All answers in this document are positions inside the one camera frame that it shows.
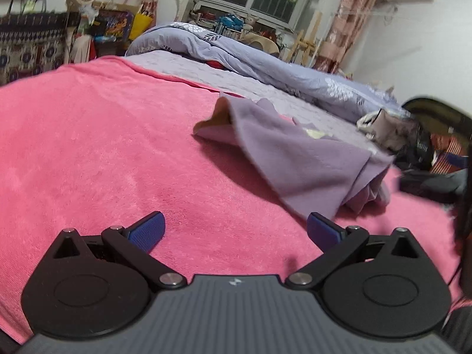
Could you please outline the purple fleece shirt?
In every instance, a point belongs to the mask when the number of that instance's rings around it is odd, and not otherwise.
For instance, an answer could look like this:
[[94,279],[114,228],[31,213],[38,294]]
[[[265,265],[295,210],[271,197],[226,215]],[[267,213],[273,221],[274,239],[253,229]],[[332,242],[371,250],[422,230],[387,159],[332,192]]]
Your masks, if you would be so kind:
[[239,147],[282,204],[300,217],[318,212],[332,219],[343,206],[361,213],[368,203],[382,208],[390,203],[383,179],[391,157],[333,137],[314,138],[266,99],[221,96],[193,133]]

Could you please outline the pink towel blanket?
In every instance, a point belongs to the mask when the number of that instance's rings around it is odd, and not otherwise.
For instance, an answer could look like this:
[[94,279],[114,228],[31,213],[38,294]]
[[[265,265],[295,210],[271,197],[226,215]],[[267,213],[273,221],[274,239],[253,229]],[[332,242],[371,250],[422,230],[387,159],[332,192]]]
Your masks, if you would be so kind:
[[65,228],[98,235],[158,210],[153,250],[183,276],[286,277],[320,254],[241,150],[193,136],[220,90],[120,58],[1,88],[1,328],[31,334],[22,290]]

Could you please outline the black and beige jacket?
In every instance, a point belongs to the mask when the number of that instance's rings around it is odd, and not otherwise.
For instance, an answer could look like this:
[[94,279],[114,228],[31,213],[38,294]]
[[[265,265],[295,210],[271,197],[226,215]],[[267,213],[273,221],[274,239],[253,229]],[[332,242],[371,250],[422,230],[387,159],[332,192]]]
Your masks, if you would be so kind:
[[414,117],[381,109],[361,117],[356,125],[372,142],[393,153],[399,169],[430,171],[435,154],[430,132]]

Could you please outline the red plaid garment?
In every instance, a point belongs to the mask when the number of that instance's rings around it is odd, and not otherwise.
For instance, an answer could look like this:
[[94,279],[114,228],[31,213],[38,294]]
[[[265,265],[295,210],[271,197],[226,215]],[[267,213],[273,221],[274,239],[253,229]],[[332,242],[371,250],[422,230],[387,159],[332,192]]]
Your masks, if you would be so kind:
[[433,174],[449,174],[467,167],[468,152],[454,136],[432,134],[434,155],[430,171]]

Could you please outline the dark bed headboard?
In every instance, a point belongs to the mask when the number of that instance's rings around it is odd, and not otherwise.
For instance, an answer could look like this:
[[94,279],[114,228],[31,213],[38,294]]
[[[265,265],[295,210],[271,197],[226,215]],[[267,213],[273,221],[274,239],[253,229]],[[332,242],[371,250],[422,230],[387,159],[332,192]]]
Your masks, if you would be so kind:
[[451,135],[463,145],[471,142],[471,116],[431,96],[413,97],[401,105],[431,134]]

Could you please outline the lavender butterfly bed sheet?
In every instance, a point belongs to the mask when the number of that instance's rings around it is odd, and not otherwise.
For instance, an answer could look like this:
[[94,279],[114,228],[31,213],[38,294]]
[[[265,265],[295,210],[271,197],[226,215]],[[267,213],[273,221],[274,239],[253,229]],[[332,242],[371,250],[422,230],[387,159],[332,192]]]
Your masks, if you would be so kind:
[[309,129],[323,132],[372,153],[381,151],[376,144],[359,132],[355,125],[256,79],[243,77],[232,71],[217,70],[203,62],[166,50],[131,55],[127,56],[126,60],[151,71],[198,82],[221,92],[239,94],[252,101],[266,98],[279,114],[294,119],[296,123]]

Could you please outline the wooden easel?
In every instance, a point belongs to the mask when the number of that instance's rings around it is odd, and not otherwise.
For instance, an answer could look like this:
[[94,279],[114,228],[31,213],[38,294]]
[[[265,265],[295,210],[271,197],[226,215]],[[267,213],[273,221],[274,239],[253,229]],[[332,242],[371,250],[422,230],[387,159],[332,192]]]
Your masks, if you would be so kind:
[[322,12],[317,10],[310,22],[310,31],[308,34],[301,30],[296,37],[293,46],[290,47],[284,61],[288,63],[295,63],[299,53],[301,53],[300,65],[308,67],[311,59],[316,54],[318,48],[318,40],[316,35],[322,21]]

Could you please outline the blue-grey floral duvet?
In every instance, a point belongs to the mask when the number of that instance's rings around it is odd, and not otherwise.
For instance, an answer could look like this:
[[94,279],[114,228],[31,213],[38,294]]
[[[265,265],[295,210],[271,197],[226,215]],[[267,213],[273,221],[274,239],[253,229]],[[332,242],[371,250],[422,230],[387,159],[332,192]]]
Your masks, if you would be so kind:
[[132,41],[126,55],[154,50],[186,54],[201,62],[216,61],[229,71],[272,85],[352,123],[381,109],[392,115],[409,117],[409,112],[382,90],[337,74],[283,62],[190,23],[172,22],[152,27]]

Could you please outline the tan cat bed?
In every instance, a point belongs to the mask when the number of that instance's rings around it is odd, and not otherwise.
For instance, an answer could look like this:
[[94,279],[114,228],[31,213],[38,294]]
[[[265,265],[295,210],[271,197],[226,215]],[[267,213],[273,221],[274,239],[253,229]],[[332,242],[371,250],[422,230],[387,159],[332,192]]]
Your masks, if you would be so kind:
[[254,49],[261,50],[274,57],[279,57],[280,50],[276,43],[267,37],[263,37],[262,35],[250,32],[240,37],[238,41]]

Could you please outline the colourful toy box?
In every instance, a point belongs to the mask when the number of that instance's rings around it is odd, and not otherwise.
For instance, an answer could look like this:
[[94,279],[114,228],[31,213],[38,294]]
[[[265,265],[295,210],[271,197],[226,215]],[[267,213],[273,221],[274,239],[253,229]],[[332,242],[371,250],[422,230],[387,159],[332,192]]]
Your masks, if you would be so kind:
[[126,41],[135,16],[125,10],[100,9],[90,26],[93,37],[114,37],[117,41]]

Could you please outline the patterned woven bag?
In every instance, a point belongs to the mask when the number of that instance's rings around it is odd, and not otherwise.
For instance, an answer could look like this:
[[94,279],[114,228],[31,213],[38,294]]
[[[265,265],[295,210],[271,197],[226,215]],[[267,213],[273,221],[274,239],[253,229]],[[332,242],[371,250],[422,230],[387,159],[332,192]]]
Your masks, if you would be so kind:
[[46,0],[10,0],[1,16],[1,84],[53,71],[67,63],[67,38],[78,27],[77,12],[46,9]]

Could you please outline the blue plush toy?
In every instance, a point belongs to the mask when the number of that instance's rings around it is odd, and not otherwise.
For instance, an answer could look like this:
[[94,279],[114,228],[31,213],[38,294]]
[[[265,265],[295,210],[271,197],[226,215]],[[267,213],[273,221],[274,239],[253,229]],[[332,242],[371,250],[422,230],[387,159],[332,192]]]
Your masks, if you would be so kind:
[[235,14],[226,14],[224,16],[219,17],[218,23],[228,29],[234,29],[237,31],[242,30],[244,26],[243,20]]

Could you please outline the pink checked curtain right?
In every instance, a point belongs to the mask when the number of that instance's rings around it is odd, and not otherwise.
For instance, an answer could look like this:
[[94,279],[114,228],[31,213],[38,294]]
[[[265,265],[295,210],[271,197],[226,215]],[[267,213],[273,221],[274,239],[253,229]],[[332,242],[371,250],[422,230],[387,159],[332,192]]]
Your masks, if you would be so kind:
[[336,73],[354,46],[377,0],[340,0],[331,27],[322,41],[313,68]]

